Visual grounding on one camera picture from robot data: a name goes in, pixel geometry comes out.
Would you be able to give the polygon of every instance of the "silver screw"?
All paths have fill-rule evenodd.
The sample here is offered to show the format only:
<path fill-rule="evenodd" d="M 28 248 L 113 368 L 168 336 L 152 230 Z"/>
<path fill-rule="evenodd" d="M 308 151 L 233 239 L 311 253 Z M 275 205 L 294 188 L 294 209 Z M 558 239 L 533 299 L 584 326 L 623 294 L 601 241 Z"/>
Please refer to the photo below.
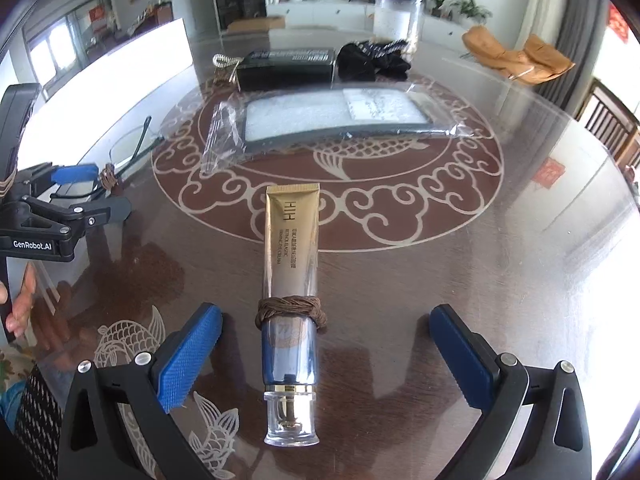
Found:
<path fill-rule="evenodd" d="M 151 362 L 151 354 L 149 352 L 140 352 L 134 359 L 137 365 L 144 366 Z"/>
<path fill-rule="evenodd" d="M 560 361 L 560 367 L 568 374 L 574 373 L 574 366 L 569 361 Z"/>
<path fill-rule="evenodd" d="M 507 366 L 515 366 L 518 363 L 516 356 L 508 352 L 500 355 L 500 361 L 502 361 L 502 364 L 505 364 Z"/>
<path fill-rule="evenodd" d="M 87 373 L 90 369 L 91 369 L 91 361 L 82 361 L 82 362 L 78 365 L 78 371 L 79 371 L 81 374 L 85 374 L 85 373 Z"/>

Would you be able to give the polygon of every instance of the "eye cream tube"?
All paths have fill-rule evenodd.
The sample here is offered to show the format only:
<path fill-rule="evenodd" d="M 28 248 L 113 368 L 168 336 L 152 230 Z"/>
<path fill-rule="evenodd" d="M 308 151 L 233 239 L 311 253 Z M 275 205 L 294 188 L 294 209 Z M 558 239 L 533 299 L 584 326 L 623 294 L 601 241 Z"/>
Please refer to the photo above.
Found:
<path fill-rule="evenodd" d="M 319 198 L 319 184 L 267 188 L 264 298 L 316 295 Z M 265 320 L 261 330 L 268 419 L 264 441 L 280 447 L 317 444 L 316 324 L 303 314 L 278 314 Z"/>

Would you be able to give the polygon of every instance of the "blue textured pad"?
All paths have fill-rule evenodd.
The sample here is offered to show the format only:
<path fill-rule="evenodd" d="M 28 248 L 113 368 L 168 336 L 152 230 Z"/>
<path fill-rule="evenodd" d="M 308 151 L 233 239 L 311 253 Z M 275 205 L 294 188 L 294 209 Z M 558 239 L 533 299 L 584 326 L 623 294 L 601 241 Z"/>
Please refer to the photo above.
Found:
<path fill-rule="evenodd" d="M 429 316 L 429 332 L 468 405 L 483 412 L 490 410 L 494 405 L 491 374 L 455 323 L 439 306 Z"/>
<path fill-rule="evenodd" d="M 59 184 L 75 184 L 76 182 L 93 182 L 98 180 L 98 166 L 95 164 L 78 164 L 62 166 L 51 174 L 51 181 Z"/>
<path fill-rule="evenodd" d="M 222 312 L 211 305 L 158 375 L 158 400 L 165 413 L 182 405 L 221 332 Z"/>

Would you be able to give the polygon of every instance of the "clear plastic cap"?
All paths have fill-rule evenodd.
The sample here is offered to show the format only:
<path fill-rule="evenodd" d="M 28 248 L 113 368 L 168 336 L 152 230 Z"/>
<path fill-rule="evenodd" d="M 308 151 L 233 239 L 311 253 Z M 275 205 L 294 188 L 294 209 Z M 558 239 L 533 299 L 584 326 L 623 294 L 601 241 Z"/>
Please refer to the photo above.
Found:
<path fill-rule="evenodd" d="M 264 400 L 267 401 L 268 428 L 264 437 L 267 444 L 302 447 L 320 442 L 314 421 L 316 393 L 311 386 L 281 386 L 276 391 L 266 391 Z"/>

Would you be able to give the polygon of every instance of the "black case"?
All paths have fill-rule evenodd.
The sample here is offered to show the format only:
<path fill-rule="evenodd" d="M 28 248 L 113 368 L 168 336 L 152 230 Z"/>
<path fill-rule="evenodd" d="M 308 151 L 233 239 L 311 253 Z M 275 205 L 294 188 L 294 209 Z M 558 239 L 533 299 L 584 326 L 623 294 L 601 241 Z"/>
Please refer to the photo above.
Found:
<path fill-rule="evenodd" d="M 237 74 L 243 92 L 276 90 L 330 85 L 334 66 L 332 48 L 254 50 L 240 62 Z"/>

